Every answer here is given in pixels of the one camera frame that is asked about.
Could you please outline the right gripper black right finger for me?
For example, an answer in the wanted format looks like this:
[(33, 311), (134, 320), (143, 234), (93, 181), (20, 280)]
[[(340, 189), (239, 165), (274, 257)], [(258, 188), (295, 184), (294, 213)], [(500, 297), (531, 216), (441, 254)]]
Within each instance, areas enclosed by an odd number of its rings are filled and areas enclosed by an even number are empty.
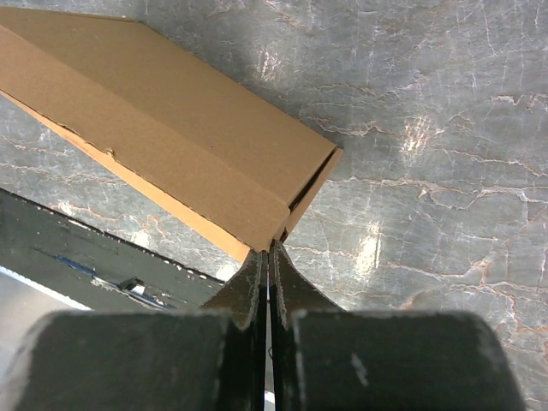
[(269, 252), (279, 410), (523, 410), (496, 334), (467, 311), (346, 311)]

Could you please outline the brown cardboard sheet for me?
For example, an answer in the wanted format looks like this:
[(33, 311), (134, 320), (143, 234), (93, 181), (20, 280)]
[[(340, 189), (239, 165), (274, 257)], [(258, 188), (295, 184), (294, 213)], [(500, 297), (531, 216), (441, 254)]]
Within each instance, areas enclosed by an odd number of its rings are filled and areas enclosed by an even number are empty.
[(2, 8), (1, 93), (237, 260), (286, 238), (342, 156), (127, 19)]

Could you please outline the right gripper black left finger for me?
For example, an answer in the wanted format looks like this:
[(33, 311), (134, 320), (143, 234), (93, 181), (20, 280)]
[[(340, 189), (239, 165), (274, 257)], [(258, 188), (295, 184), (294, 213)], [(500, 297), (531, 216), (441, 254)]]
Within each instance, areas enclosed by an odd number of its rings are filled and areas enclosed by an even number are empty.
[(266, 253), (186, 312), (56, 312), (24, 336), (4, 410), (261, 410)]

